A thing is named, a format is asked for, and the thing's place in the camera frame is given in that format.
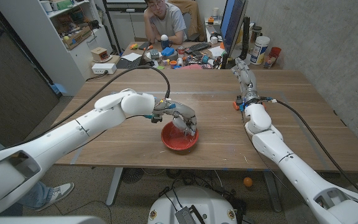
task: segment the sneaker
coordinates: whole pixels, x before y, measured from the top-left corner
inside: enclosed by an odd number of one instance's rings
[[[54,203],[60,201],[61,199],[67,197],[73,191],[74,189],[74,183],[68,183],[60,185],[59,187],[53,188],[52,198],[47,202],[44,206],[35,209],[35,211],[39,212],[45,208],[47,208],[49,205],[53,205]]]

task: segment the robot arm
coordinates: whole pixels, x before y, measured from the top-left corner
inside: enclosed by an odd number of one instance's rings
[[[173,123],[184,134],[195,133],[196,116],[191,108],[126,89],[102,97],[92,111],[33,141],[0,151],[0,213],[26,194],[61,157],[90,136],[120,125],[126,114],[161,121],[164,113],[173,116]]]
[[[358,223],[358,194],[320,177],[283,141],[257,94],[255,75],[237,58],[234,74],[242,85],[246,131],[256,150],[271,159],[302,195],[320,223]]]

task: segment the orange ball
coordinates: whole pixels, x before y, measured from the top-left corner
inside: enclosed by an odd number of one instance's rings
[[[249,178],[249,177],[244,178],[244,185],[245,185],[246,187],[252,186],[252,179]]]

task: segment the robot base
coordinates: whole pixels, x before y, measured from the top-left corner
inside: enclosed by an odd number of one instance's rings
[[[179,202],[183,207],[190,208],[194,205],[200,215],[203,217],[205,224],[208,223],[237,223],[234,210],[231,204],[218,193],[213,190],[199,186],[183,186],[175,188]],[[171,190],[167,192],[167,196],[163,195],[154,202],[150,209],[148,224],[156,223],[178,223],[175,216],[175,208],[170,198],[177,208],[181,210],[178,200]],[[195,223],[200,223],[194,213],[191,214]]]

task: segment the jeans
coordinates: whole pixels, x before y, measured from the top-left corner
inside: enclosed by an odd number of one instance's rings
[[[53,189],[38,181],[29,192],[27,192],[18,203],[30,208],[40,208],[52,198]]]
[[[53,189],[38,181],[17,203],[29,208],[40,208],[50,201]]]

